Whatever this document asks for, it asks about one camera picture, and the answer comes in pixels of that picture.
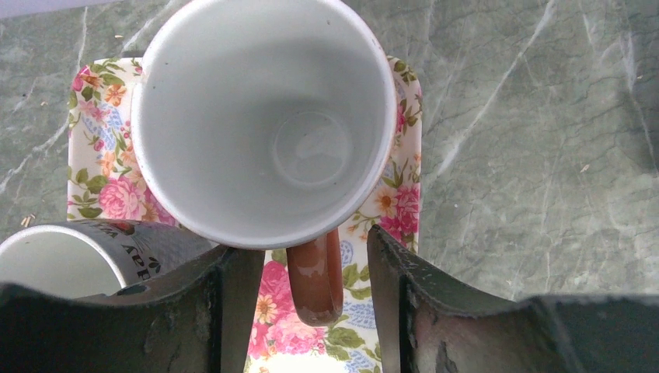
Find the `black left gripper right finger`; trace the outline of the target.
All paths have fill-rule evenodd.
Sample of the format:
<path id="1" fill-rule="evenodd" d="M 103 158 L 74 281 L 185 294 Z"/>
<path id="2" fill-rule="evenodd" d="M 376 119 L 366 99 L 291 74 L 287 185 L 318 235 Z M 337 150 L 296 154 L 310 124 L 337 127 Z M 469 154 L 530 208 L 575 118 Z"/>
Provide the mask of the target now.
<path id="1" fill-rule="evenodd" d="M 656 372 L 655 295 L 488 294 L 368 233 L 385 372 Z"/>

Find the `orange floral mug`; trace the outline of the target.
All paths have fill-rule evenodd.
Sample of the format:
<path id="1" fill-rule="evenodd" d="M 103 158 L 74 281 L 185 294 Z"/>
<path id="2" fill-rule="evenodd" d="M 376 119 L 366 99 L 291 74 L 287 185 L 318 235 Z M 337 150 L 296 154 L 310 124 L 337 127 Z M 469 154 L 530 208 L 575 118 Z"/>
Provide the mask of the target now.
<path id="1" fill-rule="evenodd" d="M 336 322 L 338 227 L 378 184 L 397 127 L 366 22 L 341 1 L 192 1 L 142 68 L 131 136 L 159 203 L 213 242 L 286 249 L 299 319 Z"/>

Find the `floral serving tray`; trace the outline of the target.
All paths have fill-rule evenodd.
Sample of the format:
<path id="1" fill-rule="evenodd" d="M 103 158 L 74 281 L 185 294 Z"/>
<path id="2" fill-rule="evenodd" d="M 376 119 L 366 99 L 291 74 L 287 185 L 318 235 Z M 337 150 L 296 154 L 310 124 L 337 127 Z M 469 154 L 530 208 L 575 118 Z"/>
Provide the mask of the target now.
<path id="1" fill-rule="evenodd" d="M 381 225 L 409 250 L 419 238 L 422 92 L 408 64 L 390 58 L 398 113 L 395 143 L 367 201 L 340 226 L 343 314 L 326 328 L 297 317 L 284 250 L 266 255 L 249 340 L 247 372 L 379 372 L 381 351 L 366 241 Z M 82 68 L 68 99 L 70 220 L 119 218 L 174 225 L 146 187 L 131 141 L 130 105 L 142 72 L 137 58 Z"/>

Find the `small light blue mug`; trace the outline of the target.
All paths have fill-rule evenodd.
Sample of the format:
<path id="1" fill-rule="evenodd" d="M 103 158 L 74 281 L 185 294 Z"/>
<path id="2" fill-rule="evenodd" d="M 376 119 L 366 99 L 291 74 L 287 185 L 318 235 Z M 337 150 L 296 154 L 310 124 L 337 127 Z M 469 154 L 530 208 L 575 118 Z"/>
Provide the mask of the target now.
<path id="1" fill-rule="evenodd" d="M 1 281 L 63 298 L 112 295 L 210 249 L 205 238 L 158 222 L 96 219 L 35 225 L 1 244 Z"/>

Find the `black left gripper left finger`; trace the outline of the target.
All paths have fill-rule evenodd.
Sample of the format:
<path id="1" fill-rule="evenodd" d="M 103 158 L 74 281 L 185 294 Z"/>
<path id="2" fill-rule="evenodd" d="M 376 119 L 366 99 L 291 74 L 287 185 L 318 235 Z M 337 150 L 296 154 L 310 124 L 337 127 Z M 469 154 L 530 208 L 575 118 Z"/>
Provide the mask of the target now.
<path id="1" fill-rule="evenodd" d="M 3 372 L 241 372 L 264 254 L 218 246 L 115 295 L 1 286 Z"/>

